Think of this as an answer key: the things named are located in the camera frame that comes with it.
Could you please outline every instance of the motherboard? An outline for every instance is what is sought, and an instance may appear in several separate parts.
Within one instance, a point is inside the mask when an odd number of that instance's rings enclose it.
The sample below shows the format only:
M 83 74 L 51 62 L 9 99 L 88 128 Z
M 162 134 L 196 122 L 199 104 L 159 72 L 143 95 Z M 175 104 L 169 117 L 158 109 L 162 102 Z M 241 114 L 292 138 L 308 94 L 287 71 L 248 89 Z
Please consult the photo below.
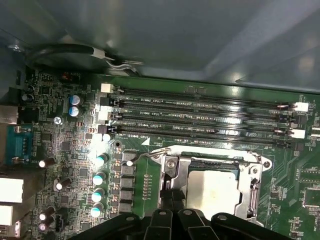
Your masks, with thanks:
M 31 69 L 25 83 L 5 162 L 46 168 L 31 216 L 33 240 L 66 240 L 122 213 L 152 213 L 162 177 L 152 153 L 179 148 L 198 160 L 189 179 L 217 167 L 201 161 L 210 155 L 268 159 L 252 196 L 257 222 L 295 240 L 320 238 L 319 95 Z M 226 183 L 224 192 L 215 189 L 220 200 L 202 196 L 207 207 L 223 205 L 234 191 L 236 179 L 222 175 L 205 183 Z

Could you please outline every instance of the green circuit board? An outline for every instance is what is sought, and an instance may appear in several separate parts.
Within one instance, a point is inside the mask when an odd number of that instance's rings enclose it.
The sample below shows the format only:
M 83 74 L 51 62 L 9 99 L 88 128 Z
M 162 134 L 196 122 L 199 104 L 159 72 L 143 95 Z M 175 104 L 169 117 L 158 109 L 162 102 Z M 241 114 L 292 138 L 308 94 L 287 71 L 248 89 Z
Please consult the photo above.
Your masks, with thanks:
M 57 161 L 47 170 L 45 189 L 37 194 L 33 239 L 66 240 L 118 215 L 120 155 L 171 145 L 253 150 L 272 160 L 272 169 L 262 175 L 258 220 L 266 228 L 296 240 L 319 239 L 319 95 L 89 73 L 50 75 L 30 69 L 26 76 L 26 83 L 34 86 L 34 101 L 24 105 L 39 109 L 38 118 L 32 120 L 32 157 L 27 164 L 36 166 L 46 157 Z M 101 92 L 102 83 L 124 92 Z M 72 95 L 84 99 L 80 117 L 68 113 Z M 110 141 L 104 141 L 99 133 L 99 126 L 106 124 L 101 117 L 105 111 L 101 98 L 122 103 L 115 110 L 122 118 L 114 123 L 116 134 Z M 241 108 L 235 107 L 234 101 L 239 101 Z M 297 113 L 277 107 L 297 102 L 308 103 L 308 111 Z M 62 124 L 54 123 L 57 116 Z M 295 121 L 279 121 L 279 116 L 290 116 Z M 234 125 L 241 130 L 230 127 Z M 215 126 L 219 127 L 216 135 L 210 132 Z M 289 127 L 305 130 L 305 137 L 292 138 L 287 134 Z M 275 133 L 283 129 L 286 133 Z M 107 155 L 108 161 L 97 168 L 93 159 L 101 153 Z M 107 176 L 99 186 L 106 194 L 101 200 L 103 213 L 93 218 L 91 194 L 97 187 L 92 178 L 99 171 Z M 160 166 L 144 157 L 130 175 L 134 190 L 130 204 L 126 203 L 129 211 L 143 217 L 157 208 Z M 55 191 L 57 177 L 69 177 L 72 184 L 66 190 Z M 39 213 L 48 206 L 66 209 L 67 224 L 58 231 L 53 224 L 46 232 L 39 232 Z

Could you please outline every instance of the blue serial port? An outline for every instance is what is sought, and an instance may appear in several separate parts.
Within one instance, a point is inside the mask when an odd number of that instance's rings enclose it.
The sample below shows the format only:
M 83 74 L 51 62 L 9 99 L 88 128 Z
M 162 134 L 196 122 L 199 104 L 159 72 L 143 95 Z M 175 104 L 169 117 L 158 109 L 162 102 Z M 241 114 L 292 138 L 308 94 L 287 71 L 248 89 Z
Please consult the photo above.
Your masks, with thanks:
M 6 128 L 5 164 L 28 164 L 32 156 L 33 125 L 10 125 Z

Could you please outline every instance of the black cable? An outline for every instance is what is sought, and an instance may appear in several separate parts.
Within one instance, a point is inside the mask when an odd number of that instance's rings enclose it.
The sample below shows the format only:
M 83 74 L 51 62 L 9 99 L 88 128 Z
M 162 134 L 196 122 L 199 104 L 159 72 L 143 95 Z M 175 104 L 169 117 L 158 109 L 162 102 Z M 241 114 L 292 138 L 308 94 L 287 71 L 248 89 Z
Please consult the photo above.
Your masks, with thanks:
M 93 56 L 95 58 L 104 60 L 104 61 L 113 61 L 116 65 L 121 65 L 121 60 L 116 58 L 111 58 L 107 55 L 104 50 L 97 49 L 91 46 L 81 45 L 81 44 L 52 44 L 52 45 L 45 45 L 39 48 L 32 50 L 25 59 L 26 65 L 31 69 L 42 69 L 46 72 L 51 72 L 52 68 L 45 66 L 43 64 L 37 64 L 39 59 L 48 57 L 53 54 L 86 54 Z M 125 69 L 125 73 L 129 76 L 140 76 L 139 73 L 134 69 Z

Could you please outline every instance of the capacitor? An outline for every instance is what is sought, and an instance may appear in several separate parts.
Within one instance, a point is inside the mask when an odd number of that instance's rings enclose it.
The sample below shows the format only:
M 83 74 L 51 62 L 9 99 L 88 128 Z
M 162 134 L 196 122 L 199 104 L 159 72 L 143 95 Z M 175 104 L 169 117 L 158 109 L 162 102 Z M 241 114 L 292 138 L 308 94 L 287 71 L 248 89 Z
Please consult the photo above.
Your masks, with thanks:
M 39 226 L 38 229 L 42 232 L 44 232 L 45 230 L 48 229 L 48 227 L 55 221 L 55 218 L 53 216 L 49 216 L 47 217 L 44 221 L 42 221 Z
M 22 101 L 31 103 L 35 100 L 35 97 L 31 94 L 23 94 L 21 97 Z
M 47 168 L 49 166 L 52 166 L 56 163 L 56 160 L 54 157 L 47 157 L 44 160 L 39 161 L 39 167 L 40 168 Z
M 82 114 L 83 114 L 83 111 L 79 106 L 72 106 L 69 108 L 69 115 L 71 117 L 78 118 L 78 117 L 81 117 Z
M 112 135 L 109 134 L 109 133 L 103 134 L 103 136 L 102 136 L 102 140 L 103 140 L 104 142 L 110 142 L 111 139 L 112 139 Z
M 26 94 L 32 94 L 34 91 L 35 91 L 35 87 L 32 86 L 32 85 L 28 85 L 26 90 L 25 90 L 25 93 Z
M 105 190 L 103 190 L 101 187 L 99 187 L 96 190 L 94 190 L 94 192 L 91 195 L 91 199 L 95 203 L 98 203 L 101 201 L 101 199 L 104 197 L 105 194 L 106 194 Z
M 56 212 L 55 208 L 53 206 L 49 206 L 46 210 L 40 213 L 39 219 L 41 221 L 46 220 L 48 217 L 50 217 L 52 214 Z
M 82 105 L 84 103 L 84 99 L 78 95 L 72 95 L 69 97 L 69 101 L 73 106 Z
M 93 208 L 90 210 L 90 215 L 93 218 L 97 218 L 100 216 L 101 212 L 104 210 L 104 205 L 101 202 L 96 202 L 93 205 Z
M 70 177 L 67 177 L 67 178 L 65 178 L 64 180 L 59 181 L 59 182 L 55 185 L 55 188 L 60 191 L 60 190 L 62 190 L 63 188 L 68 187 L 71 183 L 72 183 L 71 178 L 70 178 Z
M 106 174 L 103 171 L 99 171 L 92 178 L 92 182 L 94 185 L 98 186 L 98 185 L 101 185 L 106 178 L 107 178 Z
M 105 162 L 106 162 L 107 160 L 108 160 L 107 156 L 106 156 L 105 154 L 101 154 L 101 155 L 99 155 L 99 156 L 97 156 L 97 157 L 95 158 L 94 164 L 95 164 L 98 168 L 100 168 L 100 167 L 102 167 L 102 166 L 105 164 Z

